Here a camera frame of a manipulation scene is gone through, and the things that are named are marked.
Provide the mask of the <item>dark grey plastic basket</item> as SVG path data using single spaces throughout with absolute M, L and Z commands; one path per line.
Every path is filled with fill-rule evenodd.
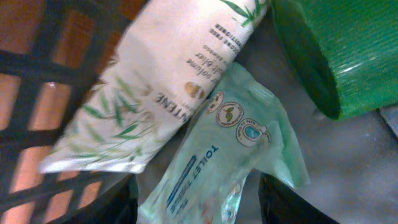
M 40 174 L 143 1 L 1 2 L 1 222 L 60 223 L 126 174 Z M 295 191 L 340 223 L 397 222 L 397 137 L 378 112 L 333 121 L 302 88 L 271 16 L 238 56 L 282 102 L 311 184 Z

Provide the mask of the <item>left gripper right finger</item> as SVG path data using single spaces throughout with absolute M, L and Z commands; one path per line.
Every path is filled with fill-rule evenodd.
M 261 174 L 258 196 L 263 223 L 338 224 L 269 174 Z

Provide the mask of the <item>green lid jar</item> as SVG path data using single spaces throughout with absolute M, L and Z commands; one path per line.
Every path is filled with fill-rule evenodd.
M 331 119 L 397 102 L 397 0 L 277 0 L 275 28 L 302 85 Z

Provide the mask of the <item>white bamboo print tube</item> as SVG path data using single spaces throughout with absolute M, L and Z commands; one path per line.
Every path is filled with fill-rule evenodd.
M 268 7 L 267 0 L 148 2 L 39 171 L 142 172 L 206 100 Z

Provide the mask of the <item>mint toilet tissue pack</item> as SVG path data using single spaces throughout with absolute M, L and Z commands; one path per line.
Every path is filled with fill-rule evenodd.
M 297 188 L 310 179 L 278 98 L 240 64 L 229 66 L 157 187 L 139 223 L 233 223 L 250 171 Z

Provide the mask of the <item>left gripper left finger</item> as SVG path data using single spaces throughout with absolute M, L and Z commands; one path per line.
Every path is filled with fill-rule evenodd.
M 62 224 L 136 224 L 138 195 L 136 176 L 130 174 L 116 185 L 116 189 L 109 189 Z

